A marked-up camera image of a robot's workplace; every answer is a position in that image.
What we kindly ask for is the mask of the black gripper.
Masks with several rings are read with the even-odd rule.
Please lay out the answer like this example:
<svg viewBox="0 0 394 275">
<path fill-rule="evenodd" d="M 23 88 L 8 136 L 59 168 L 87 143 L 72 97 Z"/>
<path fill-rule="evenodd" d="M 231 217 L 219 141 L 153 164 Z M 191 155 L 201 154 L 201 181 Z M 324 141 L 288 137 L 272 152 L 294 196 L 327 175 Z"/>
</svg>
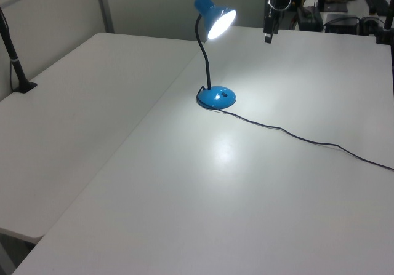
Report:
<svg viewBox="0 0 394 275">
<path fill-rule="evenodd" d="M 271 44 L 273 36 L 278 33 L 278 18 L 283 14 L 285 8 L 286 0 L 265 0 L 265 43 Z"/>
</svg>

